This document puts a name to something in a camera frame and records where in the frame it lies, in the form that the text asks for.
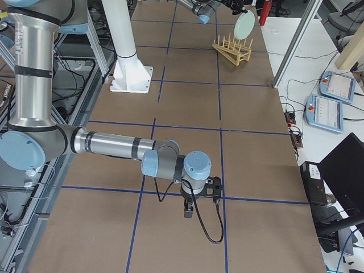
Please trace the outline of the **light green round plate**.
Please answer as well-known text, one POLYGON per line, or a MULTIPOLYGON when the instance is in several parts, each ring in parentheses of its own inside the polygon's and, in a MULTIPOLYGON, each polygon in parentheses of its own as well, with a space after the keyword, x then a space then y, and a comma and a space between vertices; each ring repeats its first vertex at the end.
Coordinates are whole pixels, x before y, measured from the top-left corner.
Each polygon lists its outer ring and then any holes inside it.
POLYGON ((255 16, 251 11, 242 13, 234 27, 234 37, 238 40, 246 39, 253 30, 255 16))

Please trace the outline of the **wooden dish rack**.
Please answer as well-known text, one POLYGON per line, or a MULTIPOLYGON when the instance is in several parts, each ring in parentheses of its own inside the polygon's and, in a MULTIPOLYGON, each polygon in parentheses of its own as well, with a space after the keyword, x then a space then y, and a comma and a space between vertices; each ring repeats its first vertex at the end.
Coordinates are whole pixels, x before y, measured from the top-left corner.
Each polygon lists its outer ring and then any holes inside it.
POLYGON ((213 40, 212 47, 219 52, 222 56, 228 59, 236 67, 240 65, 242 61, 249 62, 252 53, 252 44, 254 39, 250 40, 250 44, 247 45, 247 39, 243 41, 231 39, 231 34, 226 38, 223 36, 220 41, 220 35, 217 40, 213 40))

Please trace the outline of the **red fire extinguisher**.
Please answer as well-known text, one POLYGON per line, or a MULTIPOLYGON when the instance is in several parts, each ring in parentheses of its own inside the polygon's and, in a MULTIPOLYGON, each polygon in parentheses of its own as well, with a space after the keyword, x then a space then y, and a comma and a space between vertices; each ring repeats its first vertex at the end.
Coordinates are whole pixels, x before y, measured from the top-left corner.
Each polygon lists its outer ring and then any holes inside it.
POLYGON ((262 7, 261 14, 260 14, 260 18, 259 18, 259 24, 261 26, 265 25, 267 17, 271 11, 271 7, 272 7, 272 0, 265 0, 263 7, 262 7))

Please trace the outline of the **black office chair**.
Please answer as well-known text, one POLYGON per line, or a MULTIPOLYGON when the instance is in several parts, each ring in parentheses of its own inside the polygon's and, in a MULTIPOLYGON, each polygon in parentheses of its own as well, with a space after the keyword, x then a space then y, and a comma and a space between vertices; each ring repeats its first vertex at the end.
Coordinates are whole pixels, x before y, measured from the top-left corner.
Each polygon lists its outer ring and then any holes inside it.
POLYGON ((336 41, 347 35, 354 35, 363 23, 363 1, 351 1, 342 11, 330 13, 328 22, 338 30, 336 41))

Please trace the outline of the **wooden beam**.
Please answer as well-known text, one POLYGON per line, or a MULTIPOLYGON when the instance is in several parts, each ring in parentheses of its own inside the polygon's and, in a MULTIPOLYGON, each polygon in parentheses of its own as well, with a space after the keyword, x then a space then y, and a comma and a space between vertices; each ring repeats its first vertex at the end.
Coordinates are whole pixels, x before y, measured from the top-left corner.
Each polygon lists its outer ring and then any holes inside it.
POLYGON ((350 70, 363 55, 363 23, 335 61, 337 69, 350 70))

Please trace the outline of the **upper blue teach pendant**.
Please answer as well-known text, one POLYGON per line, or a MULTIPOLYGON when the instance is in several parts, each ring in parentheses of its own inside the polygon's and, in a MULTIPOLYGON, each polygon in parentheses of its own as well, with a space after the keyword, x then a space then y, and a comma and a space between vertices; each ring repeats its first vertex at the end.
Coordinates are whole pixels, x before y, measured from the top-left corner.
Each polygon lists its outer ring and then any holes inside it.
POLYGON ((326 71, 319 84, 320 93, 343 102, 352 103, 356 80, 333 71, 326 71))

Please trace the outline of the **blue teach pendant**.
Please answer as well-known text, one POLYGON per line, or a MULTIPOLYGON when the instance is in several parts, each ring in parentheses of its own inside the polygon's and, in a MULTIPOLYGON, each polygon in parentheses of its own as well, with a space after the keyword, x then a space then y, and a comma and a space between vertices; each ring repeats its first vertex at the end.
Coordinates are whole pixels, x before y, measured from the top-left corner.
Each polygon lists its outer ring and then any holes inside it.
POLYGON ((352 103, 356 80, 333 71, 326 71, 319 84, 320 93, 343 102, 352 103))
POLYGON ((343 133, 343 103, 332 98, 312 94, 307 98, 305 118, 307 122, 324 130, 343 133))

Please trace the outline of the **lower blue teach pendant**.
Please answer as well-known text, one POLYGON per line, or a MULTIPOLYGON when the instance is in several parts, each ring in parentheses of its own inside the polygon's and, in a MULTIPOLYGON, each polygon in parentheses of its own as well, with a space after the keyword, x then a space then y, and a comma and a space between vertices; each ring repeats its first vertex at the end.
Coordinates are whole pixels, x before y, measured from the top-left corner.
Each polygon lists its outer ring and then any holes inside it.
POLYGON ((343 133, 343 103, 332 98, 312 94, 307 98, 305 118, 307 122, 324 130, 343 133))

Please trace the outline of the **black orange connector strip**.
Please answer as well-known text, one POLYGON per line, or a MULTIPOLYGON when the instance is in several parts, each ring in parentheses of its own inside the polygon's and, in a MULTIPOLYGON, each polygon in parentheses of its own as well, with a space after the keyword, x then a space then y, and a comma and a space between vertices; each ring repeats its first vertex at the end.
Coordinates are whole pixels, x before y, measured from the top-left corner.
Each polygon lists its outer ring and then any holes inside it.
POLYGON ((303 148, 303 143, 302 143, 303 133, 296 124, 295 112, 294 111, 285 111, 284 116, 286 119, 288 131, 289 131, 289 134, 291 137, 291 142, 292 142, 293 147, 296 150, 299 148, 303 148))

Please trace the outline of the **black laptop computer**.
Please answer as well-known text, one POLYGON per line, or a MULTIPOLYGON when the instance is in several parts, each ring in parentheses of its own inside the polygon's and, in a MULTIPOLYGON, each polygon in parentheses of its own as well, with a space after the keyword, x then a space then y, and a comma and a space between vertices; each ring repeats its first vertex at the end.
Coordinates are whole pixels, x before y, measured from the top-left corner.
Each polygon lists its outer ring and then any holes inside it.
POLYGON ((305 193, 311 205, 327 204, 327 185, 350 215, 363 213, 363 142, 350 133, 319 163, 300 166, 305 193))

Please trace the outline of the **aluminium frame post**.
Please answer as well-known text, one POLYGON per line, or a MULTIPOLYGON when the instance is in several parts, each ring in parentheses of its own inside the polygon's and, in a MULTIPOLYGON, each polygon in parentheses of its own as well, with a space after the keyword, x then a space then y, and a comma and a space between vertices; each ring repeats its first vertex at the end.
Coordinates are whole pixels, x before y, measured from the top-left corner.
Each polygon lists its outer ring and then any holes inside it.
POLYGON ((283 60, 279 66, 279 69, 274 77, 272 82, 273 88, 278 88, 284 74, 286 73, 290 62, 292 61, 296 50, 310 24, 310 22, 315 17, 316 13, 318 12, 319 7, 322 4, 322 0, 310 0, 308 2, 308 6, 304 11, 303 17, 301 18, 299 25, 293 35, 293 38, 288 46, 286 54, 283 57, 283 60))

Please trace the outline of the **white pedestal column base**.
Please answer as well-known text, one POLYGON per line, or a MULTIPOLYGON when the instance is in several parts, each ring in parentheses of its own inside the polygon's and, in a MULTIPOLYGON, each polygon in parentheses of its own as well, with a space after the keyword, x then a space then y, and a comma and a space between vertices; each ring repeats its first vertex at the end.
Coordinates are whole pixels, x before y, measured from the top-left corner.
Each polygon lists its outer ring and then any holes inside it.
POLYGON ((153 67, 144 66, 138 58, 127 2, 104 0, 102 5, 117 55, 110 90, 148 93, 153 67))

